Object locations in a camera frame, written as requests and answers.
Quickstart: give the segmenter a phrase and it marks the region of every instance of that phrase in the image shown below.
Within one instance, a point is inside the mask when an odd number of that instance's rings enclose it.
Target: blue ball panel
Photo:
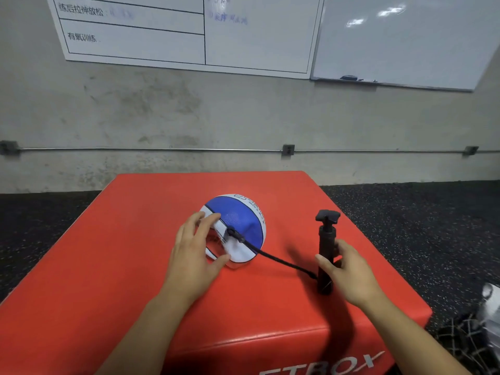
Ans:
[[[214,213],[221,214],[221,221],[232,226],[257,248],[264,243],[264,234],[259,218],[241,201],[227,196],[218,196],[205,204]]]

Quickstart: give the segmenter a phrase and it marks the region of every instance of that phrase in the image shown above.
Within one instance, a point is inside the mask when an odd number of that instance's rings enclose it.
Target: hand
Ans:
[[[204,216],[204,212],[193,214],[177,232],[176,244],[170,254],[166,281],[160,292],[174,294],[176,302],[183,303],[186,308],[205,293],[230,259],[230,255],[225,254],[211,264],[207,262],[205,257],[207,234],[221,215],[214,213],[207,218],[203,218]]]
[[[335,245],[342,255],[342,266],[332,265],[328,259],[316,254],[318,265],[332,278],[345,299],[360,309],[364,309],[372,300],[385,297],[379,287],[372,269],[354,247],[342,239],[336,239]]]

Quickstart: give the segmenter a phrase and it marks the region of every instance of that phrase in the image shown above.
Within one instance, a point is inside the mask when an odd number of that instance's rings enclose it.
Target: forearm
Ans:
[[[158,375],[172,337],[188,306],[160,293],[97,371],[97,375]]]
[[[367,303],[363,311],[373,323],[404,375],[470,374],[429,333],[387,297]]]

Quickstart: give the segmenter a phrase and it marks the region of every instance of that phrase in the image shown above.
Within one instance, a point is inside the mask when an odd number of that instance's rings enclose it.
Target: red surface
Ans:
[[[337,209],[304,172],[127,174],[87,208],[0,306],[0,372],[87,374],[160,289],[178,227],[208,200],[240,193],[267,224],[265,251],[316,271],[319,209]],[[385,293],[423,326],[427,304],[342,215],[338,237],[372,266]],[[224,268],[182,321],[173,373],[259,374],[326,360],[344,373],[384,351],[364,314],[315,281],[263,257]],[[384,373],[389,353],[358,374]]]

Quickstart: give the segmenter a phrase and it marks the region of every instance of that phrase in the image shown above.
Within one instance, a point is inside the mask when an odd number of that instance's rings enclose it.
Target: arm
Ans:
[[[354,247],[337,240],[342,266],[337,268],[316,255],[346,300],[360,308],[373,323],[404,375],[470,374],[416,322],[385,296],[372,269]]]
[[[147,303],[96,375],[160,374],[166,351],[184,314],[230,258],[222,255],[212,264],[207,263],[205,239],[221,215],[203,217],[203,212],[193,214],[180,227],[161,291]]]

